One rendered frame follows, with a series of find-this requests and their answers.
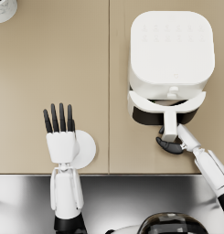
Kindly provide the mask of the white round plate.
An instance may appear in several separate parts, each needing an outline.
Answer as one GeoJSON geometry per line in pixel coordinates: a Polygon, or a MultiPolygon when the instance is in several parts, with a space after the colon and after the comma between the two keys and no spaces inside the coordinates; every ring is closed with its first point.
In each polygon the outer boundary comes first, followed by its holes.
{"type": "Polygon", "coordinates": [[[95,157],[96,143],[88,133],[82,130],[76,131],[76,138],[80,149],[70,165],[76,169],[81,169],[89,165],[95,157]]]}

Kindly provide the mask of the air fryer drawer with handle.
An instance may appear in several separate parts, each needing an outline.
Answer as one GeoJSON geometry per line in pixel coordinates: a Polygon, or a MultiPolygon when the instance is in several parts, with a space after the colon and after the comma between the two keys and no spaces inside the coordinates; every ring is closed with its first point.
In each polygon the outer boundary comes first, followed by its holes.
{"type": "Polygon", "coordinates": [[[177,120],[178,113],[192,112],[200,107],[205,100],[206,93],[200,92],[198,96],[175,106],[163,106],[153,103],[146,98],[141,97],[133,90],[128,93],[128,112],[133,113],[133,108],[148,112],[148,113],[162,113],[164,115],[164,133],[162,136],[163,141],[173,142],[177,137],[177,120]]]}

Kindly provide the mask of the white marbled pot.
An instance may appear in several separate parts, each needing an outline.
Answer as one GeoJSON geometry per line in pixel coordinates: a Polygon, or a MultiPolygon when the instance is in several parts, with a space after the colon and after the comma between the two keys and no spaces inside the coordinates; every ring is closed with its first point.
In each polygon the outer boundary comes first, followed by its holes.
{"type": "Polygon", "coordinates": [[[0,0],[0,23],[14,16],[17,10],[17,0],[0,0]]]}

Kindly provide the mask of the pale air fryer body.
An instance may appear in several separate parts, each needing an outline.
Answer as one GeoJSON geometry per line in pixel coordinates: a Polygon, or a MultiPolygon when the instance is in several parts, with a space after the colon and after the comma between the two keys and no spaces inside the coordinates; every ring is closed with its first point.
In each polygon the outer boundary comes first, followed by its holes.
{"type": "Polygon", "coordinates": [[[129,83],[148,100],[188,100],[215,68],[213,32],[190,11],[149,11],[132,23],[129,83]]]}

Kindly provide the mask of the dark round robot body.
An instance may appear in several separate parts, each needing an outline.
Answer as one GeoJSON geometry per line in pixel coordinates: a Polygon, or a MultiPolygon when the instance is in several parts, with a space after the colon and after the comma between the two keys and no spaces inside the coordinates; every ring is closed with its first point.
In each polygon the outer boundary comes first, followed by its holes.
{"type": "Polygon", "coordinates": [[[105,234],[208,234],[196,219],[182,213],[157,213],[146,218],[141,225],[109,229],[105,234]]]}

